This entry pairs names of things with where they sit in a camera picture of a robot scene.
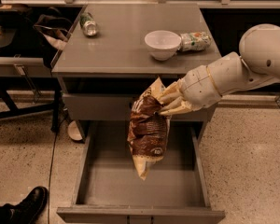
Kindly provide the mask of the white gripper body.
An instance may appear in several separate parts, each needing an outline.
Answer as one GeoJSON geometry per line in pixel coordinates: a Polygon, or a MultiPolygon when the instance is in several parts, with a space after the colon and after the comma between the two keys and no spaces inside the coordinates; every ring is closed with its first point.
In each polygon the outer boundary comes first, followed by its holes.
{"type": "Polygon", "coordinates": [[[178,80],[179,90],[193,110],[208,108],[221,100],[207,66],[201,65],[178,80]]]}

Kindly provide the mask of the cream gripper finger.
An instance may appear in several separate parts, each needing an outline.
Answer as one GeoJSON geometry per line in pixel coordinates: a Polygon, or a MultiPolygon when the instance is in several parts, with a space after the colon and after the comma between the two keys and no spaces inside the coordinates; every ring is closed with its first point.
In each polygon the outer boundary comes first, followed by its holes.
{"type": "Polygon", "coordinates": [[[184,101],[183,93],[180,88],[181,85],[179,81],[173,82],[158,96],[158,101],[162,105],[184,101]]]}
{"type": "Polygon", "coordinates": [[[164,106],[159,114],[163,116],[172,116],[178,114],[185,114],[193,110],[193,104],[186,101],[183,97],[178,97],[170,104],[164,106]]]}

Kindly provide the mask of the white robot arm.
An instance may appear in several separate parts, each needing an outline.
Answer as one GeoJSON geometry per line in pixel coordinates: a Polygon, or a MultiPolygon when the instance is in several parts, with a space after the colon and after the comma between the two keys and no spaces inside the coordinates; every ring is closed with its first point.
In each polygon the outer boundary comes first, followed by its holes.
{"type": "Polygon", "coordinates": [[[161,115],[197,111],[223,96],[280,82],[280,27],[260,24],[247,30],[239,51],[188,71],[162,94],[161,115]]]}

